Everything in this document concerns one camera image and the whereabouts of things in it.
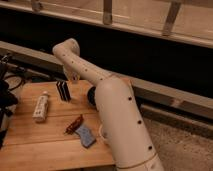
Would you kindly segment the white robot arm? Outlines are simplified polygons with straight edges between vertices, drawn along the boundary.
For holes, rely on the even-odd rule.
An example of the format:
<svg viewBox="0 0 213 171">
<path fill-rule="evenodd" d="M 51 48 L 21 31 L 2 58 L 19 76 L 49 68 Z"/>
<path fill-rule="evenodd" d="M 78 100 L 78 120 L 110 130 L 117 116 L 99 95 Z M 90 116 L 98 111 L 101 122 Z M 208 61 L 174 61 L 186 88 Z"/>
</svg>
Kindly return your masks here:
<svg viewBox="0 0 213 171">
<path fill-rule="evenodd" d="M 75 39 L 55 45 L 53 54 L 66 69 L 96 87 L 96 108 L 117 171 L 165 171 L 137 107 L 132 86 L 82 59 Z"/>
</svg>

